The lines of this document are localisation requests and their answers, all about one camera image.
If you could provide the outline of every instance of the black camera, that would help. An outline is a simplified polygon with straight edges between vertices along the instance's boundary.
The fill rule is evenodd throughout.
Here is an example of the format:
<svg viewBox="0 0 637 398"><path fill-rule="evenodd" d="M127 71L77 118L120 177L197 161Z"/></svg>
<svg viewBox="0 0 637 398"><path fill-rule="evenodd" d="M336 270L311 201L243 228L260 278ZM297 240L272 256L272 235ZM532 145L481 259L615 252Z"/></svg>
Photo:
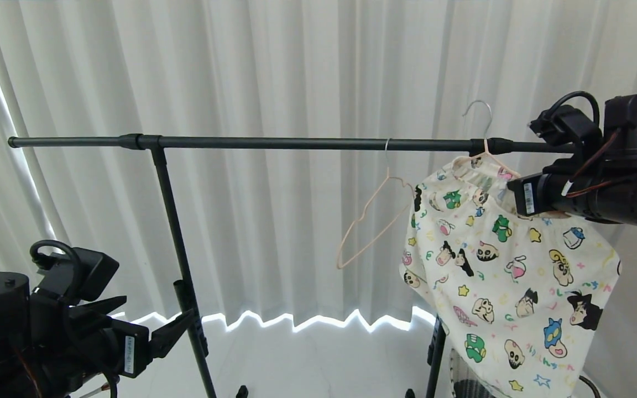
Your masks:
<svg viewBox="0 0 637 398"><path fill-rule="evenodd" d="M563 105L578 96L591 102L593 121ZM606 101L603 133L598 104L584 91L567 94L529 126L552 146L572 143L574 155L508 183L518 214L562 211L594 222L637 225L637 94Z"/></svg>
<svg viewBox="0 0 637 398"><path fill-rule="evenodd" d="M38 252L46 246L65 254ZM57 241L37 242L31 255L45 275L33 292L26 275L0 272L0 397L63 397L99 373L99 390L116 396L119 376L165 357L197 318L184 312L150 340L148 328L107 315L125 296L94 301L119 268L109 255Z"/></svg>

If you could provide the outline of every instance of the marble floor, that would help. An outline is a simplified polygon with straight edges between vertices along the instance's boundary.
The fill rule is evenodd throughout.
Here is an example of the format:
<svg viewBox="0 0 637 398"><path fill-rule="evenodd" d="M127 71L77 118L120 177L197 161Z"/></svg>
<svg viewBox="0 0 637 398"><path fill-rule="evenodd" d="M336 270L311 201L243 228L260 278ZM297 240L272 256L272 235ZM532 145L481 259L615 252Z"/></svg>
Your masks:
<svg viewBox="0 0 637 398"><path fill-rule="evenodd" d="M154 317L143 323L151 329L161 324ZM420 317L397 327L382 323L374 328L366 328L359 317L343 327L316 322L298 331L291 320L271 323L262 327L247 317L228 331L223 320L204 322L217 396L235 398L240 385L247 386L250 398L402 398L407 388L424 396L433 324ZM450 396L448 373L448 365L442 366L437 397ZM102 383L91 380L73 397ZM581 387L577 398L590 398ZM138 378L122 378L118 396L205 397L188 338Z"/></svg>

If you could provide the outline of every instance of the clothes hanger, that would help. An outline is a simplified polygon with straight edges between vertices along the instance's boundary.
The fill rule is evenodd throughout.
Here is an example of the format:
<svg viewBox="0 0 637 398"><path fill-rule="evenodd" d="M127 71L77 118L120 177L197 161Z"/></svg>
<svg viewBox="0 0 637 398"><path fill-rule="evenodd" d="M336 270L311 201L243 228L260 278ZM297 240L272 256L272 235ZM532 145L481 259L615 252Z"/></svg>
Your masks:
<svg viewBox="0 0 637 398"><path fill-rule="evenodd" d="M471 101L470 104L468 104L468 107L466 108L466 111L463 113L462 116L466 116L468 115L468 111L471 110L471 106L473 106L473 104L480 102L483 105L488 107L488 115L489 115L489 119L488 119L488 124L486 124L485 127L485 131L483 132L483 152L481 152L480 154L477 154L476 156L468 156L468 157L464 157L463 159L457 159L457 161L455 161L455 163L453 163L454 166L461 166L464 162L466 161L472 161L472 160L476 160L476 159L481 159L483 157L488 157L489 159L492 159L493 161L495 161L495 163L497 163L500 167L503 167L503 169L505 171L507 171L510 174L513 174L513 176L518 179L520 178L520 173L514 171L513 169L511 169L508 166L505 166L505 164L498 160L498 158L495 157L495 155L491 154L490 151L488 150L488 129L490 128L490 124L493 123L493 110L490 108L490 104L488 104L486 101L483 100L475 100L475 101Z"/></svg>
<svg viewBox="0 0 637 398"><path fill-rule="evenodd" d="M366 251L369 247L371 247L372 244L374 244L375 241L377 241L377 239L379 239L379 237L381 237L382 234L384 234L387 231L387 229L389 229L389 227L391 227L392 224L394 224L397 221L397 219L399 219L400 215L402 215L402 213L404 213L410 207L410 205L412 204L411 201L410 201L410 203L407 204L407 206L403 207L402 210L399 213L397 213L397 215L392 219L392 221L389 224L387 224L387 226L384 227L384 229L382 229L382 231L380 231L380 233L377 234L377 236L374 237L372 239L372 241L368 242L368 244L365 245L364 248L359 250L353 257L349 258L344 263L341 262L341 254L343 253L343 246L346 244L346 240L348 239L348 235L351 234L351 231L352 231L353 227L356 226L359 222L361 222L365 218L365 214L367 214L367 208L370 207L370 205L372 204L372 201L374 201L375 197L377 197L377 194L385 186L385 184L387 184L387 181L389 181L389 180L398 180L398 181L400 181L400 183L402 183L402 188L404 188L405 186L409 186L409 188L412 190L412 197L414 197L414 187L412 187L412 185L410 185L409 183L405 183L405 181L403 179L399 178L399 177L390 176L390 159L389 159L389 157L387 157L387 146L389 144L390 144L390 139L388 138L386 143L385 143L385 162L387 163L387 175L385 176L384 181L382 181L382 184L380 184L380 186L377 188L375 193L372 194L372 196L367 201L367 203L365 203L365 207L363 207L363 212L362 212L361 216L358 217L357 219L353 220L353 222L351 222L351 226L348 227L348 230L346 231L346 234L343 235L343 240L341 241L341 246L338 247L338 255L336 256L336 268L339 269L339 270L344 269L346 267L346 265L348 265L351 262L353 262L354 259L357 259L359 257L359 255L361 255L364 251Z"/></svg>

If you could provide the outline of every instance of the hanging garment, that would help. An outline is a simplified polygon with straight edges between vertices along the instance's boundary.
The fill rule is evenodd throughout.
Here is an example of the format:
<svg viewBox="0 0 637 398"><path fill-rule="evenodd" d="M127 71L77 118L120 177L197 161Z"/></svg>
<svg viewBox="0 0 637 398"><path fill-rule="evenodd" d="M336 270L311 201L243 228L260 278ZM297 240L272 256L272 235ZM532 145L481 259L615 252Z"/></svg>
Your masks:
<svg viewBox="0 0 637 398"><path fill-rule="evenodd" d="M563 398L620 260L583 219L517 215L511 178L494 164L457 159L419 184L400 277L438 311L491 394Z"/></svg>

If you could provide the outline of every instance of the curtain fold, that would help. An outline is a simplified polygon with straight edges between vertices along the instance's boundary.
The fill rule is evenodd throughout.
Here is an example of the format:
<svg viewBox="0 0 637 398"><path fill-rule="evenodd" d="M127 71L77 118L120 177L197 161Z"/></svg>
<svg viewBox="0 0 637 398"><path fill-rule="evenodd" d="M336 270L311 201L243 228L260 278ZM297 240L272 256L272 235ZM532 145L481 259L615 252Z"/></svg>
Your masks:
<svg viewBox="0 0 637 398"><path fill-rule="evenodd" d="M489 137L536 141L526 124L564 93L637 93L637 2L0 2L0 82L0 106L31 137L482 138L485 107L462 117L481 99ZM424 304L396 275L401 222L344 271L336 249L388 164L417 183L456 155L167 150L202 313L408 320ZM529 174L556 155L502 157ZM149 154L41 148L26 160L55 236L121 263L106 297L128 295L129 319L179 310ZM0 239L16 245L0 264L25 263L46 231L3 174ZM384 189L344 257L409 202L399 184Z"/></svg>

